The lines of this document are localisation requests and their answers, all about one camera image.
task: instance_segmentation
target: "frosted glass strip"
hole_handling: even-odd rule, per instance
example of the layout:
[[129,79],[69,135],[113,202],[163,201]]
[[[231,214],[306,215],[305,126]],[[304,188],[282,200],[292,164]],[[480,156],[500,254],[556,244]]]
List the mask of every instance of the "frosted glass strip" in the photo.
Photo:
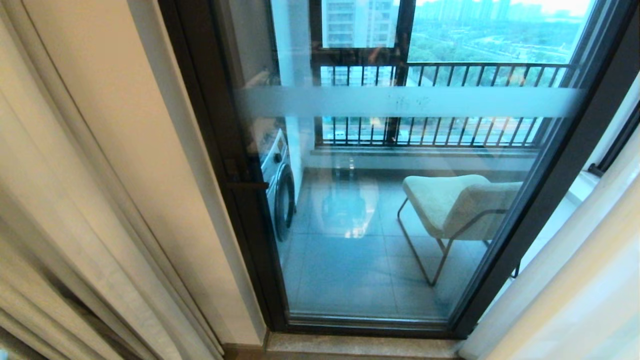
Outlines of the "frosted glass strip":
[[257,87],[238,91],[244,116],[570,117],[584,95],[570,88]]

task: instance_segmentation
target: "curtain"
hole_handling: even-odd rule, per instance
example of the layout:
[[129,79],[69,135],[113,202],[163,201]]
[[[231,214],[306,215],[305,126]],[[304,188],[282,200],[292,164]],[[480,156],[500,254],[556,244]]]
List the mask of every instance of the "curtain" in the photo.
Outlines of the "curtain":
[[0,327],[50,359],[221,359],[21,3],[0,20]]
[[640,133],[485,314],[465,359],[637,359]]

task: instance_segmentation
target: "glass door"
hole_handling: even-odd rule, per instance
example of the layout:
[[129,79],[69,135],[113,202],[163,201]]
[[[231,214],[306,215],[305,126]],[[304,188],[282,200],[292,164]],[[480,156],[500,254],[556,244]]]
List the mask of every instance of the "glass door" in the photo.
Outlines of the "glass door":
[[604,130],[635,5],[160,3],[271,329],[457,337]]

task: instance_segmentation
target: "beige upholstered chair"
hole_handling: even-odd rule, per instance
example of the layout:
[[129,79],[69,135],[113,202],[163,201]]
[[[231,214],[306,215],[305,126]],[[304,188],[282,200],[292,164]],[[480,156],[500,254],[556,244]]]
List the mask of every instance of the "beige upholstered chair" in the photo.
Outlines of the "beige upholstered chair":
[[[456,177],[409,176],[403,181],[406,199],[398,210],[398,221],[413,255],[430,286],[438,281],[454,240],[483,241],[488,246],[504,214],[511,207],[522,183],[491,183],[480,175]],[[436,239],[442,260],[429,280],[409,234],[400,219],[407,201],[418,214],[425,230]],[[442,240],[448,239],[447,245]]]

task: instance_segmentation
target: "metal chair leg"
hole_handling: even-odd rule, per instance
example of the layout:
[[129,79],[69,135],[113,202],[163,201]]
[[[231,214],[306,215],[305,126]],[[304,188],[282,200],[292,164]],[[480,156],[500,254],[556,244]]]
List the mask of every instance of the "metal chair leg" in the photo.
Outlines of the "metal chair leg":
[[402,203],[402,205],[400,206],[400,209],[398,210],[398,222],[400,223],[400,228],[402,229],[402,232],[404,234],[404,238],[406,239],[407,243],[409,244],[409,248],[411,248],[411,252],[413,253],[413,256],[415,257],[415,260],[418,262],[418,266],[420,267],[420,271],[422,272],[425,280],[427,280],[427,284],[430,287],[434,287],[436,285],[436,282],[438,281],[438,278],[440,277],[440,272],[442,272],[442,268],[444,267],[444,262],[447,260],[447,256],[449,255],[449,250],[451,249],[451,244],[453,243],[453,240],[449,240],[447,242],[447,245],[445,246],[442,243],[441,239],[436,239],[436,241],[438,242],[438,245],[440,246],[440,250],[442,251],[442,259],[440,260],[440,264],[438,264],[438,270],[436,270],[436,274],[433,277],[433,280],[429,279],[429,275],[427,275],[426,270],[424,269],[424,266],[422,266],[422,262],[420,261],[420,256],[418,255],[418,252],[415,250],[415,247],[413,246],[413,243],[411,241],[411,238],[409,237],[409,234],[407,233],[406,229],[404,228],[404,224],[402,222],[402,219],[400,218],[400,212],[402,211],[402,209],[404,208],[404,206],[406,205],[406,202],[409,200],[409,198],[405,199],[404,202]]

